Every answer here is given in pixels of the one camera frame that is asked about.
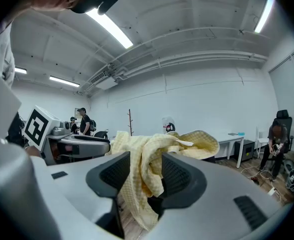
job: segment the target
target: black box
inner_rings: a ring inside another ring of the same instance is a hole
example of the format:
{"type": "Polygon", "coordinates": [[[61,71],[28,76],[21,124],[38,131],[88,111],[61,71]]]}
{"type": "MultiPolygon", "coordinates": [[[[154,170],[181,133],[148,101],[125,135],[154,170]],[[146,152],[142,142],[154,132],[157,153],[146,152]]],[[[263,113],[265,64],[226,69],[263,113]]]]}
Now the black box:
{"type": "MultiPolygon", "coordinates": [[[[241,147],[241,141],[235,142],[235,152],[234,152],[234,158],[238,160],[239,156],[239,149],[241,147]]],[[[246,161],[248,159],[251,159],[254,155],[254,149],[255,149],[255,142],[245,139],[243,141],[243,149],[242,149],[242,157],[241,161],[246,161]]]]}

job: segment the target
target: pants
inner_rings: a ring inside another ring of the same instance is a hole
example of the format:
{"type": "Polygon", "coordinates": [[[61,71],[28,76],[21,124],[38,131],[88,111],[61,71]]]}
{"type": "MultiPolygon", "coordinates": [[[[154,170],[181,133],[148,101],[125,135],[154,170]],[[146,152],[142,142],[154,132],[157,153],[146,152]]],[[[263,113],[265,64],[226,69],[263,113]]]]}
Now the pants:
{"type": "MultiPolygon", "coordinates": [[[[261,160],[260,168],[265,166],[269,155],[270,155],[269,145],[267,145],[267,146],[265,146],[265,150],[263,152],[263,158],[261,160]]],[[[281,169],[283,157],[284,157],[284,146],[282,147],[282,149],[279,151],[279,153],[275,157],[275,163],[274,163],[273,170],[272,170],[272,175],[274,177],[276,177],[278,175],[278,173],[281,169]]]]}

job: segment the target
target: white ceiling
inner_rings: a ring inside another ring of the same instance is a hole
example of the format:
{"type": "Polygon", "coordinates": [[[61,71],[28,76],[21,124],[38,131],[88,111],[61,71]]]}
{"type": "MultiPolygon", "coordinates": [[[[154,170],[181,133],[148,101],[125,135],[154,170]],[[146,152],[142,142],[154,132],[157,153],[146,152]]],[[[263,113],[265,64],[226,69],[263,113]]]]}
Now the white ceiling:
{"type": "Polygon", "coordinates": [[[19,81],[92,95],[90,82],[107,65],[117,81],[179,62],[266,61],[286,31],[276,4],[260,34],[254,28],[266,0],[119,0],[107,15],[133,42],[125,49],[86,14],[29,10],[12,26],[11,45],[19,81]],[[49,81],[55,76],[80,84],[49,81]]]}

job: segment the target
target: towel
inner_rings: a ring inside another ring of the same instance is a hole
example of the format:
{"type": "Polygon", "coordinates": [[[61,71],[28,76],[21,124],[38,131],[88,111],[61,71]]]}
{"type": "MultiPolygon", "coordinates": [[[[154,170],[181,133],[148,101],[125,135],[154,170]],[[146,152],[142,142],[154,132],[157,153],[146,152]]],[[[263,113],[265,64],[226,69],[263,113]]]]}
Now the towel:
{"type": "Polygon", "coordinates": [[[106,156],[130,152],[130,173],[120,194],[138,224],[150,231],[157,224],[158,214],[147,198],[164,192],[162,153],[175,152],[201,160],[216,155],[219,147],[218,141],[202,130],[181,136],[174,131],[154,136],[130,136],[128,132],[119,131],[106,156]]]}

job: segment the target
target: ceiling light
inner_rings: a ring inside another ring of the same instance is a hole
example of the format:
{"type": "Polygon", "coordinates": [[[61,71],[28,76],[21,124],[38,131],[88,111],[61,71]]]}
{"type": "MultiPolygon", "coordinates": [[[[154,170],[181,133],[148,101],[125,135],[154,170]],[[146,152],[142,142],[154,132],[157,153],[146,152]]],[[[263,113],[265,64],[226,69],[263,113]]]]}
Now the ceiling light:
{"type": "Polygon", "coordinates": [[[27,74],[26,69],[18,68],[18,67],[15,67],[15,72],[22,73],[22,74],[27,74]]]}
{"type": "Polygon", "coordinates": [[[60,83],[63,83],[63,84],[66,84],[66,85],[70,85],[70,86],[73,86],[73,87],[79,87],[79,84],[78,83],[69,82],[69,81],[66,81],[66,80],[63,80],[63,79],[54,77],[54,76],[50,76],[49,77],[49,80],[60,82],[60,83]]]}
{"type": "Polygon", "coordinates": [[[118,40],[126,49],[133,46],[133,43],[128,39],[123,31],[110,19],[106,14],[98,15],[98,10],[96,8],[89,12],[86,12],[88,16],[93,18],[98,22],[103,28],[105,28],[114,38],[118,40]]]}
{"type": "Polygon", "coordinates": [[[272,10],[273,4],[274,4],[275,0],[267,0],[265,8],[263,9],[263,13],[260,17],[260,20],[255,28],[255,32],[256,33],[260,33],[267,21],[267,18],[272,10]]]}

